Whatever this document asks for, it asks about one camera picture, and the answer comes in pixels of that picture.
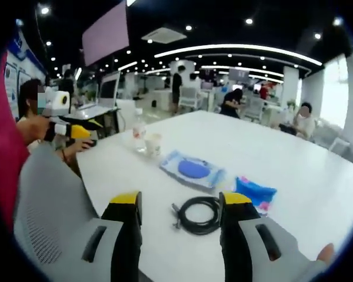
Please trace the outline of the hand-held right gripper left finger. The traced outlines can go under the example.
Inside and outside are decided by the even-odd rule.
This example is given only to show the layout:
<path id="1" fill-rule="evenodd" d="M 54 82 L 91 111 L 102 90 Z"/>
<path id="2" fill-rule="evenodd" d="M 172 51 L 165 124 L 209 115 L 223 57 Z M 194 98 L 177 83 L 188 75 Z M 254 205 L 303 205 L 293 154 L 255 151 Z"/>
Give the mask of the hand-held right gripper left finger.
<path id="1" fill-rule="evenodd" d="M 142 245 L 142 193 L 122 193 L 112 198 L 81 259 L 109 271 L 109 281 L 138 281 Z"/>

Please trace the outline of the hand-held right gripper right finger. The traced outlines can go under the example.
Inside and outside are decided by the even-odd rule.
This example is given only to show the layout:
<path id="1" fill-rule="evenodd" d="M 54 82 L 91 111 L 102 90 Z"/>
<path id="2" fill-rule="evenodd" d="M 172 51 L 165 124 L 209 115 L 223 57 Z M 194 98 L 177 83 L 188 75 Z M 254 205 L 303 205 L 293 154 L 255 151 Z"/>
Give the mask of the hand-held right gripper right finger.
<path id="1" fill-rule="evenodd" d="M 250 198 L 220 193 L 219 215 L 225 281 L 312 281 L 321 273 L 321 262 L 306 258 L 296 238 L 260 216 Z"/>

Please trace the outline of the person's left hand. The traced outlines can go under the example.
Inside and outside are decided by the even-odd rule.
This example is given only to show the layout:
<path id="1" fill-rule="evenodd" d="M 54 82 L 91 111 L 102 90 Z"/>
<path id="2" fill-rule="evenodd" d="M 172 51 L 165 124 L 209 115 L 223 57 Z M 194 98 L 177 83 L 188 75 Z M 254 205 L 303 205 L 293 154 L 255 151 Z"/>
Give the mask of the person's left hand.
<path id="1" fill-rule="evenodd" d="M 27 144 L 36 140 L 44 140 L 50 127 L 50 120 L 43 116 L 33 116 L 24 120 Z"/>

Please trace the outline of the person's right hand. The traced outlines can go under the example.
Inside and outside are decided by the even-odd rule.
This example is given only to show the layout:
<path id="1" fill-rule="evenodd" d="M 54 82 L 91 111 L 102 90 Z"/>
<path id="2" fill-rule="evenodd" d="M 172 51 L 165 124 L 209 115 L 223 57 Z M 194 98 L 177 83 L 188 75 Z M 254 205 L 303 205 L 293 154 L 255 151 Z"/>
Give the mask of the person's right hand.
<path id="1" fill-rule="evenodd" d="M 327 244 L 317 255 L 317 260 L 323 261 L 326 264 L 330 264 L 335 254 L 334 245 L 332 243 Z"/>

